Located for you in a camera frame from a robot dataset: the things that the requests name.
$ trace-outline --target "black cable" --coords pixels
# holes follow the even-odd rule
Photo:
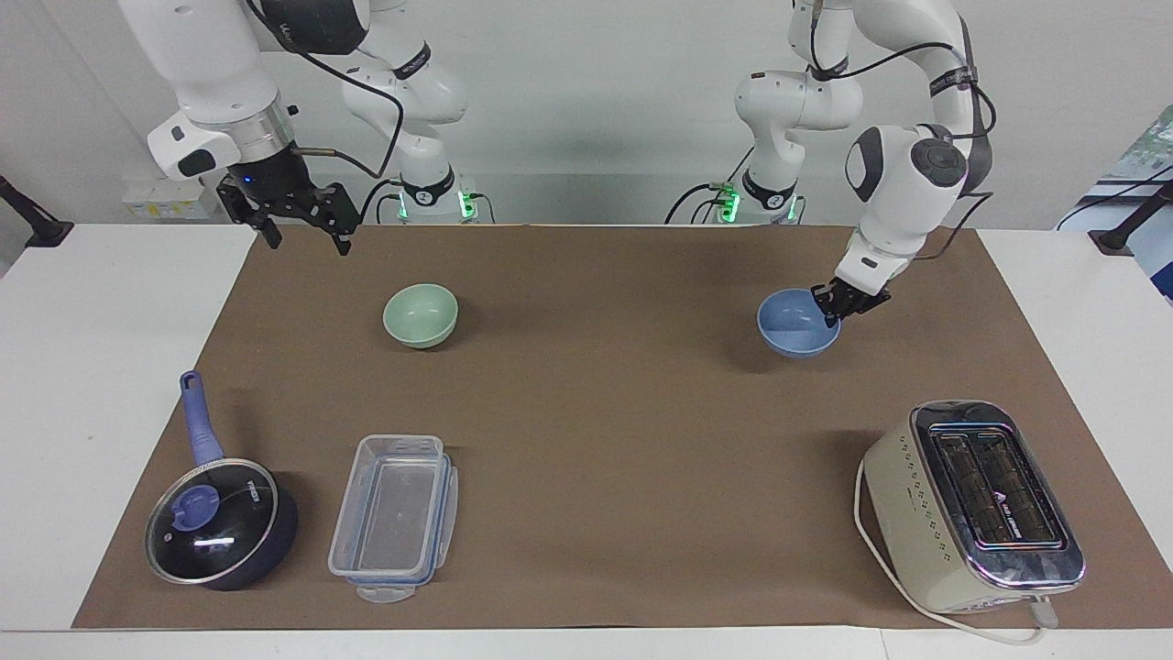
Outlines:
[[[340,158],[361,169],[371,178],[379,178],[379,176],[381,176],[378,171],[359,162],[359,159],[355,158],[354,156],[339,151],[338,149],[328,149],[323,147],[298,147],[293,149],[293,152],[299,156],[323,156],[327,158]]]
[[[717,202],[714,199],[705,199],[704,202],[700,202],[699,204],[697,204],[696,210],[692,211],[692,218],[689,219],[689,224],[696,224],[697,223],[697,216],[700,215],[700,209],[703,209],[705,206],[708,206],[708,210],[712,211],[713,206],[716,206],[716,205],[717,205]],[[708,213],[705,213],[705,219],[700,224],[705,224],[706,222],[708,222]]]
[[[340,70],[338,70],[338,69],[335,69],[335,68],[326,64],[325,62],[323,62],[318,57],[314,57],[305,48],[301,48],[300,46],[298,46],[297,43],[294,43],[293,41],[291,41],[289,38],[286,38],[285,34],[282,33],[280,29],[277,29],[273,25],[271,25],[269,22],[269,19],[265,18],[265,15],[260,13],[260,9],[257,8],[256,0],[245,0],[245,2],[249,5],[249,9],[252,12],[252,14],[255,16],[257,16],[257,20],[260,21],[260,25],[265,26],[265,28],[269,29],[269,32],[271,32],[273,34],[273,36],[277,38],[277,41],[279,41],[282,43],[282,46],[285,47],[286,50],[289,50],[289,52],[291,52],[291,53],[300,56],[303,60],[305,60],[305,61],[310,62],[311,64],[318,67],[319,69],[328,73],[330,75],[332,75],[332,76],[341,80],[343,82],[353,84],[354,87],[358,87],[359,89],[369,91],[371,94],[374,94],[377,96],[382,96],[384,98],[386,98],[386,100],[388,100],[388,101],[391,101],[392,103],[395,104],[395,107],[399,109],[399,116],[395,118],[395,130],[391,134],[391,143],[387,144],[387,152],[382,156],[382,164],[379,165],[379,171],[375,171],[372,175],[372,178],[379,178],[380,176],[382,176],[384,173],[386,173],[387,165],[391,163],[391,156],[395,151],[395,144],[399,143],[399,134],[404,129],[404,114],[405,114],[404,103],[400,102],[399,98],[392,96],[391,94],[387,94],[386,91],[384,91],[381,89],[377,89],[374,87],[371,87],[369,84],[367,84],[365,82],[359,82],[359,81],[354,80],[353,77],[346,75],[345,73],[343,73],[343,72],[340,72]],[[367,168],[366,165],[362,165],[362,169],[366,170],[366,171],[369,171],[369,168]]]
[[[909,46],[908,48],[904,48],[902,50],[897,50],[897,52],[893,53],[891,55],[888,55],[887,57],[883,57],[881,60],[872,62],[870,64],[868,64],[868,66],[866,66],[866,67],[863,67],[861,69],[855,69],[853,72],[845,72],[845,73],[832,73],[832,72],[822,68],[822,64],[819,63],[819,56],[814,54],[814,29],[811,30],[811,59],[814,60],[814,67],[816,69],[819,69],[819,73],[822,74],[826,77],[830,77],[832,80],[843,80],[843,79],[847,79],[847,77],[855,77],[857,75],[866,74],[869,70],[874,70],[876,68],[880,68],[880,67],[887,64],[888,62],[890,62],[893,60],[899,60],[900,57],[903,57],[904,55],[908,55],[908,54],[911,54],[911,53],[916,53],[917,50],[924,50],[924,49],[928,49],[928,48],[944,48],[945,50],[949,50],[954,55],[958,55],[957,49],[954,48],[954,46],[951,43],[945,43],[944,41],[927,41],[924,43],[917,43],[916,46]],[[958,55],[957,59],[958,59],[958,61],[963,66],[968,66],[968,63],[965,62],[964,57],[962,57],[962,56]]]
[[[366,219],[366,213],[368,210],[371,210],[371,202],[374,200],[374,196],[379,192],[379,190],[381,190],[386,185],[402,185],[402,184],[404,184],[402,182],[394,181],[391,178],[384,178],[379,183],[375,183],[371,188],[371,191],[367,192],[367,198],[362,202],[362,210],[359,211],[359,220],[361,222],[362,219]]]
[[[751,155],[753,155],[753,147],[750,147],[750,150],[746,151],[744,156],[741,156],[741,162],[737,163],[737,166],[733,168],[733,171],[731,171],[728,177],[725,178],[725,183],[733,181],[733,177],[737,176],[737,172],[741,171],[741,165],[744,165],[746,161],[750,159]],[[718,199],[720,199],[720,196],[721,196],[720,190],[718,190],[717,193],[713,195],[713,204],[708,206],[707,211],[705,211],[705,219],[700,220],[700,224],[708,224],[708,216],[713,212],[713,209],[717,207],[717,202]]]
[[[484,199],[484,202],[489,204],[489,219],[493,220],[493,224],[497,223],[497,213],[493,211],[493,199],[490,199],[488,195],[486,195],[484,192],[473,192],[472,195],[468,196],[468,198]]]
[[[1058,231],[1058,230],[1063,229],[1063,225],[1066,224],[1069,219],[1071,219],[1072,217],[1074,217],[1076,213],[1085,211],[1085,210],[1087,210],[1087,209],[1090,209],[1092,206],[1098,206],[1099,204],[1103,204],[1104,202],[1111,202],[1112,199],[1118,199],[1118,198],[1127,195],[1128,192],[1132,192],[1137,188],[1140,188],[1143,185],[1152,185],[1154,183],[1161,183],[1161,184],[1168,183],[1167,181],[1157,181],[1157,177],[1161,176],[1162,173],[1166,173],[1166,172],[1168,172],[1171,170],[1173,170],[1173,165],[1169,165],[1169,166],[1167,166],[1167,168],[1158,171],[1157,173],[1150,176],[1148,178],[1141,181],[1140,183],[1137,183],[1134,185],[1130,185],[1130,186],[1125,188],[1124,190],[1120,190],[1119,192],[1114,192],[1112,195],[1108,195],[1107,197],[1104,197],[1103,199],[1096,199],[1094,202],[1091,202],[1091,203],[1089,203],[1086,205],[1079,206],[1078,209],[1069,212],[1066,215],[1066,217],[1064,217],[1063,219],[1060,219],[1059,224],[1057,224],[1055,226],[1055,230]]]
[[[710,186],[708,183],[701,183],[699,185],[693,185],[692,188],[689,188],[689,190],[684,195],[680,195],[680,198],[677,199],[674,204],[672,204],[672,210],[667,211],[667,217],[664,218],[664,224],[669,224],[672,222],[672,216],[676,215],[677,209],[679,209],[680,205],[684,204],[685,199],[696,195],[697,192],[700,192],[701,190],[708,190],[708,186]]]
[[[829,70],[822,68],[822,64],[819,62],[819,55],[815,52],[815,33],[816,33],[815,28],[818,28],[818,26],[819,26],[819,21],[811,21],[811,59],[814,61],[814,68],[818,69],[821,75],[823,75],[826,77],[829,77],[832,80],[843,80],[843,79],[847,79],[847,77],[855,77],[855,76],[857,76],[860,74],[865,74],[865,73],[868,73],[869,70],[873,70],[873,69],[876,69],[879,67],[882,67],[883,64],[887,64],[888,62],[890,62],[893,60],[897,60],[900,57],[903,57],[904,55],[909,55],[911,53],[916,53],[917,50],[925,50],[928,48],[943,48],[945,50],[949,50],[950,53],[952,53],[957,57],[957,60],[962,63],[962,66],[965,66],[965,67],[970,66],[969,61],[964,56],[962,56],[961,53],[957,52],[957,48],[955,48],[952,43],[945,43],[944,41],[927,41],[924,43],[917,43],[916,46],[909,46],[908,48],[904,48],[902,50],[897,50],[896,53],[893,53],[891,55],[888,55],[887,57],[883,57],[883,59],[881,59],[879,61],[872,62],[870,64],[868,64],[868,66],[866,66],[866,67],[863,67],[861,69],[856,69],[856,70],[853,70],[853,72],[845,72],[845,73],[833,73],[833,72],[829,72]],[[952,87],[957,87],[960,84],[967,84],[967,83],[965,82],[957,82]],[[990,134],[991,130],[994,130],[994,127],[997,125],[997,123],[998,123],[998,109],[994,106],[994,101],[990,100],[990,96],[985,93],[985,90],[983,90],[981,87],[978,87],[976,80],[972,81],[972,82],[969,82],[968,84],[974,89],[974,93],[985,103],[985,107],[988,107],[990,109],[990,124],[986,125],[986,127],[983,127],[982,130],[978,131],[978,132],[967,132],[964,135],[954,135],[954,140],[977,140],[979,137],[985,137],[986,135]]]
[[[945,244],[941,246],[941,250],[938,250],[937,253],[918,256],[915,257],[913,260],[933,260],[935,258],[941,258],[942,254],[949,251],[949,245],[952,245],[954,238],[956,238],[957,233],[960,233],[961,230],[965,226],[965,223],[969,222],[969,218],[974,217],[974,213],[977,212],[977,209],[982,207],[982,204],[990,200],[990,197],[994,197],[994,192],[970,192],[969,195],[965,195],[965,197],[981,197],[981,198],[977,200],[976,204],[970,206],[968,211],[965,211],[965,215],[962,216],[961,222],[957,223],[957,226],[954,226],[952,232],[949,233],[949,239],[945,240]]]
[[[985,137],[986,135],[990,134],[990,131],[994,130],[994,127],[998,125],[998,108],[994,106],[994,101],[990,100],[990,96],[985,93],[984,89],[982,89],[977,84],[976,81],[970,82],[969,86],[974,90],[974,94],[977,94],[978,98],[981,98],[985,103],[985,107],[990,109],[990,123],[989,125],[982,127],[982,130],[979,130],[978,132],[965,132],[963,135],[954,135],[952,136],[954,140],[977,140],[979,137]],[[977,103],[974,104],[974,111],[975,113],[977,111]]]
[[[399,199],[399,195],[398,193],[391,193],[391,195],[384,195],[382,197],[379,197],[379,200],[375,202],[375,204],[374,204],[374,223],[375,224],[382,224],[382,203],[386,202],[387,199],[396,199],[398,200]]]

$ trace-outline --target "white wall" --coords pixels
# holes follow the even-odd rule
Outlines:
[[[1173,102],[1173,60],[1162,48],[1173,2],[955,4],[1002,120],[986,184],[998,196],[975,226],[1053,226]],[[468,116],[445,135],[503,220],[658,220],[678,190],[724,177],[748,147],[732,107],[741,76],[801,67],[785,43],[785,0],[416,0],[413,11],[436,57],[468,82]],[[5,0],[0,12],[0,165],[18,179],[19,169],[23,188],[63,213],[124,219],[117,178],[150,171],[140,136],[174,110],[167,84],[115,0]],[[47,49],[55,40],[65,47]],[[880,55],[856,39],[856,64]],[[293,55],[264,61],[303,109],[300,143],[378,158],[379,140],[346,114],[332,79]],[[866,125],[930,118],[913,64],[893,63],[862,83],[859,125],[808,134],[809,222],[857,216],[842,158]],[[321,179],[340,166],[314,162]],[[354,196],[365,192],[360,177],[343,181]]]
[[[117,18],[113,1],[75,5],[100,5]],[[61,218],[107,222],[133,219],[121,203],[123,175],[157,172],[140,134],[40,0],[0,1],[0,172]],[[0,272],[29,234],[0,202]]]

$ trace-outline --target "cream toaster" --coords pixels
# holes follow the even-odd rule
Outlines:
[[[896,577],[930,612],[1038,603],[1084,578],[1051,489],[992,404],[923,404],[868,450],[861,470]]]

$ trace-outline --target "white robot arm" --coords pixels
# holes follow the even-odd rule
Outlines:
[[[235,222],[276,247],[282,236],[272,217],[299,218],[347,253],[361,218],[340,184],[318,188],[310,179],[277,84],[260,66],[257,40],[236,0],[118,5],[179,103],[179,111],[148,135],[163,171],[192,178],[226,166],[217,192]]]
[[[828,324],[887,300],[888,280],[991,164],[969,33],[949,0],[796,0],[789,43],[807,70],[753,74],[738,89],[738,113],[755,137],[739,184],[752,200],[741,209],[787,209],[804,156],[792,129],[832,130],[857,118],[855,74],[845,76],[853,19],[868,40],[925,73],[935,123],[873,127],[853,145],[847,175],[867,206],[835,278],[813,287]]]
[[[465,116],[468,94],[463,82],[439,62],[411,25],[407,0],[372,0],[371,28],[358,49],[379,61],[351,69],[347,75],[396,96],[404,103],[395,157],[404,183],[400,215],[412,222],[465,222],[475,212],[469,200],[472,181],[461,176],[445,150],[438,124]],[[396,114],[387,102],[353,84],[343,84],[351,113],[388,138]]]
[[[457,121],[466,94],[459,80],[430,61],[430,49],[406,23],[406,0],[245,4],[283,47],[303,56],[361,50],[378,60],[375,67],[352,69],[357,84],[344,88],[355,115],[388,136],[404,128],[396,155],[411,196],[405,207],[416,204],[421,216],[475,213],[430,128]],[[238,0],[118,5],[179,104],[179,111],[148,136],[163,171],[181,179],[226,166],[229,175],[217,192],[235,222],[253,226],[276,247],[280,232],[272,217],[300,218],[330,233],[339,253],[347,253],[362,218],[341,184],[318,188],[310,179],[304,155],[314,151],[294,142],[289,113],[260,66],[257,40]],[[402,114],[379,94],[350,89],[364,84],[395,98]]]
[[[343,100],[352,114],[395,138],[395,163],[406,195],[401,216],[413,222],[463,222],[475,212],[470,182],[448,161],[434,125],[465,116],[468,94],[463,82],[433,60],[432,48],[412,23],[408,0],[259,0],[265,22],[277,28],[278,41],[311,53],[347,54],[358,50],[375,63],[346,74],[391,95],[392,106],[378,94],[343,83]],[[359,30],[358,18],[366,19]]]

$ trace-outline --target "blue pan handle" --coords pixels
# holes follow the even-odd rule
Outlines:
[[[188,440],[196,465],[204,465],[224,458],[224,450],[212,433],[208,419],[208,402],[204,401],[204,382],[198,372],[179,376],[179,401],[183,402],[183,419],[188,423]]]

